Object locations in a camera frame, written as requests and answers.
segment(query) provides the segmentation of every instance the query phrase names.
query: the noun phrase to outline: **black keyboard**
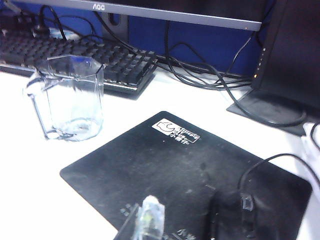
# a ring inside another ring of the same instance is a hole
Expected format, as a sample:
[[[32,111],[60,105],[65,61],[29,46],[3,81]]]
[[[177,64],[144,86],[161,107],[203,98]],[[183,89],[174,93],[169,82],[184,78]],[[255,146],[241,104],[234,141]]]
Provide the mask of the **black keyboard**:
[[[113,42],[34,37],[30,32],[0,32],[0,70],[31,76],[35,66],[48,57],[76,55],[92,57],[104,69],[104,89],[138,94],[152,79],[156,54],[133,50]]]

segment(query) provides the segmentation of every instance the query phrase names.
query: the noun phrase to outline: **white desk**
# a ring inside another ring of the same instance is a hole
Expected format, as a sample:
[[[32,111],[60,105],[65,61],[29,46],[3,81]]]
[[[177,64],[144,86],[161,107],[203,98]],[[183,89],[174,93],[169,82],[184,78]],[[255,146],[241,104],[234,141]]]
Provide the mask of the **white desk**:
[[[45,140],[32,103],[22,94],[28,79],[0,73],[0,239],[112,240],[117,230],[59,172],[160,111],[261,158],[301,155],[299,137],[227,112],[232,102],[226,92],[184,85],[162,70],[155,73],[137,100],[105,94],[103,129],[82,142]],[[233,92],[240,97],[247,90]],[[302,177],[306,173],[289,158],[273,163]],[[320,239],[319,204],[312,195],[298,240]]]

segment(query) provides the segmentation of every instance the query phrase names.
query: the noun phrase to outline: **monitor stand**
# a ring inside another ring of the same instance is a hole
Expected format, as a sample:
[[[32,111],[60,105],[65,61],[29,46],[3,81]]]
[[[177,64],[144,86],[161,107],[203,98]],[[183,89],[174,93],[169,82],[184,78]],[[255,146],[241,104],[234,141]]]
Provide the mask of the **monitor stand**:
[[[114,34],[125,41],[129,41],[129,17],[128,15],[117,14],[116,17],[113,13],[102,13],[101,17],[106,23],[106,25],[114,32]],[[102,27],[102,36],[109,40],[114,41],[115,39],[110,35],[110,33]]]
[[[287,98],[266,93],[261,90],[252,90],[238,100],[247,107],[253,114],[259,115],[265,119],[276,123],[288,123],[298,119],[302,115],[302,109],[306,110],[307,118],[304,122],[320,121],[320,110],[310,106],[301,106],[299,103]],[[227,108],[227,111],[248,117],[235,104]],[[301,123],[297,126],[279,127],[280,129],[297,136],[305,135]]]

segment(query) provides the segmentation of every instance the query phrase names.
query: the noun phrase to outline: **black mouse pad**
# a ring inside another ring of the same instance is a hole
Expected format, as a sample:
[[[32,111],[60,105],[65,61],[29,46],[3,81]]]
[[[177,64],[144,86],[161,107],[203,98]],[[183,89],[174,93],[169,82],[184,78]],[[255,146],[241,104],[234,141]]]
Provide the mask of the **black mouse pad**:
[[[135,203],[141,205],[146,196],[154,195],[165,205],[164,240],[202,240],[215,190],[235,190],[242,173],[260,160],[162,111],[60,175],[117,229]],[[252,172],[246,186],[258,209],[258,239],[295,240],[310,184],[266,163]],[[243,234],[220,226],[218,236],[217,240],[240,240]]]

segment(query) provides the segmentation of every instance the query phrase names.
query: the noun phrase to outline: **mouse pad logo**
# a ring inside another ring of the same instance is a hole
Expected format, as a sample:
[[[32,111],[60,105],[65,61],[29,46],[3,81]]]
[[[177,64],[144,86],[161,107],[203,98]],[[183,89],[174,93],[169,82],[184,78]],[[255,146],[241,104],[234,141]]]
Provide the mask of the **mouse pad logo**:
[[[198,134],[165,118],[156,122],[152,127],[168,137],[186,145],[194,144],[200,138]]]
[[[159,127],[162,131],[165,132],[172,132],[173,130],[175,130],[174,127],[170,127],[170,125],[172,125],[171,122],[158,122],[157,127]]]
[[[173,131],[179,130],[181,127],[177,124],[173,123],[172,121],[169,121],[165,118],[158,121],[156,124],[152,126],[154,129],[157,129],[158,131],[162,132],[163,134],[169,136]]]

